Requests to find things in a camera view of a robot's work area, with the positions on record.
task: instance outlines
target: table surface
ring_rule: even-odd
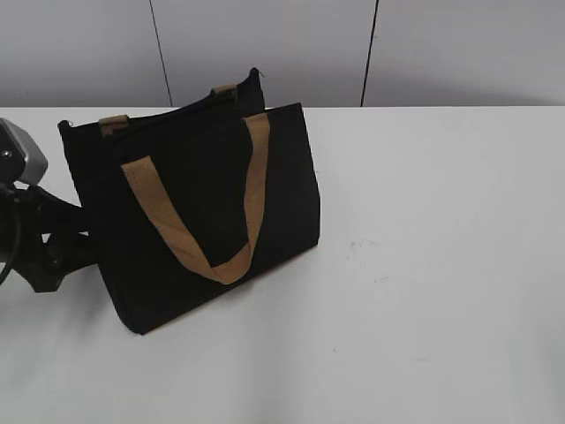
[[[0,109],[77,202],[57,122]],[[565,422],[565,108],[309,109],[318,248],[145,337],[96,267],[0,287],[0,422]]]

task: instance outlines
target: tan strap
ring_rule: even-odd
[[[128,116],[127,115],[117,115],[115,117],[105,117],[98,121],[100,126],[100,132],[102,137],[107,135],[112,135],[115,130],[121,130],[127,128],[128,126]]]
[[[226,86],[215,87],[212,88],[212,91],[214,92],[215,95],[229,91],[237,100],[237,85],[235,84],[228,84]]]
[[[245,118],[245,123],[251,134],[253,147],[244,197],[249,241],[233,258],[215,267],[210,266],[198,242],[175,210],[151,158],[147,156],[122,165],[140,206],[171,252],[185,268],[222,284],[235,283],[250,268],[265,213],[270,124],[266,113]]]

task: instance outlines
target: white wall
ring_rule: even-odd
[[[252,66],[267,105],[358,106],[374,0],[153,0],[175,106]]]
[[[166,106],[148,1],[2,0],[0,106]]]
[[[565,104],[563,0],[380,0],[367,106]]]

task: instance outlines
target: gray camera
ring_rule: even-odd
[[[48,162],[34,139],[23,129],[0,117],[0,185],[16,181],[37,186]]]

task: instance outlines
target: black tote bag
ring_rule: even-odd
[[[302,108],[265,110],[256,70],[168,114],[59,130],[102,277],[134,332],[318,243]]]

